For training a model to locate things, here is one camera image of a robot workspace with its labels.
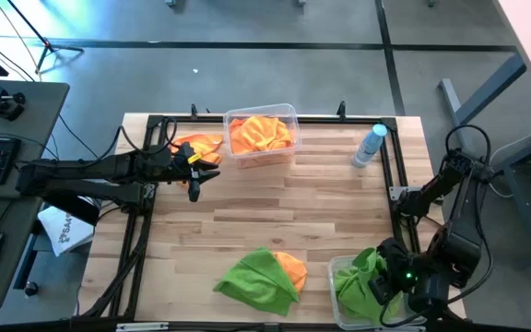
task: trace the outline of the green cloth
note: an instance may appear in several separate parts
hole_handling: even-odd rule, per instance
[[[378,304],[368,287],[368,280],[375,279],[381,269],[386,268],[384,258],[376,253],[375,248],[362,251],[352,262],[352,267],[342,268],[334,275],[337,300],[344,308],[344,315],[350,318],[368,318],[380,325],[380,312],[383,307]],[[403,292],[399,292],[388,304],[384,318],[398,313],[403,301]]]
[[[213,291],[220,291],[257,310],[287,315],[299,294],[288,274],[266,248],[248,254],[222,277]]]

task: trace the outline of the black desk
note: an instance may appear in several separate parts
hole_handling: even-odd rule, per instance
[[[0,87],[9,93],[22,92],[26,95],[26,110],[14,122],[0,118],[0,133],[25,136],[46,144],[53,131],[56,118],[63,107],[69,86],[65,83],[33,83],[0,81]],[[22,142],[18,158],[33,160],[41,156],[43,148]],[[18,171],[12,170],[6,185],[15,184]],[[9,204],[9,199],[0,199],[0,216]],[[41,206],[39,198],[17,200],[2,221],[0,230],[6,234],[6,243],[0,262],[0,307],[6,297],[18,261],[32,230],[34,220]]]

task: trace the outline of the box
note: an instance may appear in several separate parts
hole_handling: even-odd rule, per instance
[[[292,141],[291,148],[281,148],[271,151],[257,151],[244,154],[234,154],[230,147],[230,123],[234,119],[247,119],[254,115],[262,115],[268,117],[276,117],[279,121],[286,124],[290,131],[290,138]],[[225,113],[223,117],[225,145],[227,146],[227,153],[236,160],[237,167],[250,168],[271,164],[292,162],[294,152],[301,148],[301,130],[299,129],[299,122],[296,116],[294,107],[290,104],[278,104],[269,106],[259,106],[240,110],[232,110]]]
[[[339,269],[351,267],[351,262],[353,262],[355,258],[356,258],[355,255],[335,257],[335,258],[332,258],[331,261],[329,261],[329,265],[327,266],[327,273],[328,273],[327,276],[329,278],[329,290],[331,291],[331,303],[333,304],[333,317],[336,319],[337,326],[341,327],[344,330],[364,330],[364,329],[375,329],[377,327],[385,328],[382,326],[377,326],[374,322],[368,319],[349,318],[343,314],[343,307],[341,303],[337,300],[336,285],[335,285],[335,280],[333,276],[336,274],[336,272]],[[410,317],[413,314],[415,313],[408,308],[407,294],[405,294],[405,296],[403,296],[403,303],[401,304],[399,313],[395,317],[385,318],[384,322],[388,324],[398,323],[402,321],[403,319]],[[419,331],[420,329],[424,329],[424,327],[418,326],[418,325],[425,323],[425,321],[426,321],[425,317],[421,316],[417,319],[414,319],[409,324],[404,324],[398,329]]]

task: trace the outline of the concrete floor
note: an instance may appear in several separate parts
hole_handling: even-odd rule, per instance
[[[175,11],[162,0],[85,2],[24,0],[18,6],[47,37],[64,39],[382,42],[373,0],[308,1],[304,9],[290,0],[187,0]],[[490,1],[442,0],[433,9],[425,3],[383,1],[392,43],[513,44]],[[0,13],[0,35],[13,35],[1,19]],[[14,22],[23,27],[21,21]],[[32,36],[25,27],[20,31]],[[17,40],[0,38],[2,51],[32,72],[20,46]],[[40,55],[39,48],[31,50]],[[395,114],[383,51],[88,48],[73,61],[71,52],[58,55],[62,59],[55,59],[57,54],[47,58],[44,68],[52,70],[42,78],[71,86],[63,116],[96,151],[107,148],[124,113],[187,113],[191,103],[199,110],[223,113],[289,102],[300,113],[331,114],[344,100],[350,114]],[[444,136],[452,128],[436,89],[438,81],[450,78],[463,101],[509,56],[395,52],[405,112],[421,117],[434,170],[445,152]],[[531,133],[531,74],[518,79],[472,123],[487,130],[493,148]],[[54,134],[62,158],[89,158],[60,123]],[[517,245],[528,239],[514,202],[490,192],[483,222],[495,269],[481,289],[463,300],[467,315],[478,323],[531,328],[531,269],[517,268],[531,258],[531,250]],[[85,262],[79,254],[39,255],[30,279],[41,285],[42,293],[24,299],[21,291],[11,290],[0,324],[71,315]],[[483,259],[472,282],[485,265]]]

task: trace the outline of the orange cloth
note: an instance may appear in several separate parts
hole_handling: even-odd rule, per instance
[[[230,149],[234,154],[292,147],[290,131],[276,117],[250,116],[233,119],[229,126]]]
[[[222,135],[196,134],[177,137],[173,144],[181,145],[183,142],[189,142],[190,146],[194,148],[194,152],[199,153],[202,156],[203,161],[220,163],[222,160],[222,157],[214,152],[222,143]],[[176,151],[177,148],[171,146],[171,152]]]
[[[294,258],[292,255],[281,252],[274,253],[274,257],[279,264],[282,265],[284,271],[288,274],[292,285],[294,285],[294,288],[296,289],[296,292],[300,294],[302,288],[304,288],[307,275],[304,262]]]

